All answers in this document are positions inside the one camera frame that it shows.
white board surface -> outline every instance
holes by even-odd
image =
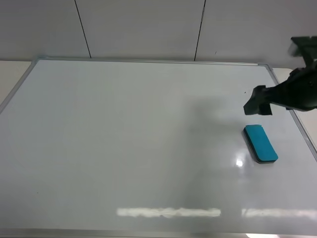
[[[40,60],[0,114],[0,228],[317,235],[290,113],[244,115],[260,84],[263,66]],[[247,124],[274,164],[252,160]]]

robotic arm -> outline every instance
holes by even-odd
[[[297,68],[288,79],[274,87],[259,85],[244,105],[245,115],[272,115],[270,104],[287,110],[310,111],[317,108],[317,37],[292,37],[293,56],[302,56],[306,67]]]

white wall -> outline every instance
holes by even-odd
[[[0,59],[89,57],[73,0],[1,0]]]
[[[316,0],[207,0],[196,60],[303,66],[292,36],[317,35]]]
[[[204,0],[77,0],[93,58],[194,60]]]

blue eraser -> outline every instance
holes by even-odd
[[[247,125],[243,131],[258,163],[274,163],[278,159],[261,125]]]

whiteboard frame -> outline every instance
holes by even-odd
[[[62,58],[62,57],[37,57],[24,72],[22,77],[9,92],[4,101],[0,104],[0,114],[18,91],[24,80],[28,77],[35,65],[40,60],[58,60],[58,61],[92,61],[92,62],[141,62],[141,63],[181,63],[181,64],[220,64],[220,65],[249,65],[263,66],[267,69],[273,82],[277,85],[278,80],[273,69],[265,63],[242,63],[242,62],[204,62],[204,61],[167,61],[167,60],[113,60],[113,59],[86,59],[86,58]],[[289,110],[293,120],[306,141],[311,153],[317,161],[317,150],[311,142],[308,133],[303,127],[294,110]],[[249,238],[249,234],[238,233],[183,233],[183,232],[129,232],[129,231],[106,231],[106,230],[69,230],[69,229],[0,229],[0,238],[94,238],[94,237],[134,237],[134,238]],[[306,238],[298,235],[278,235],[276,238]]]

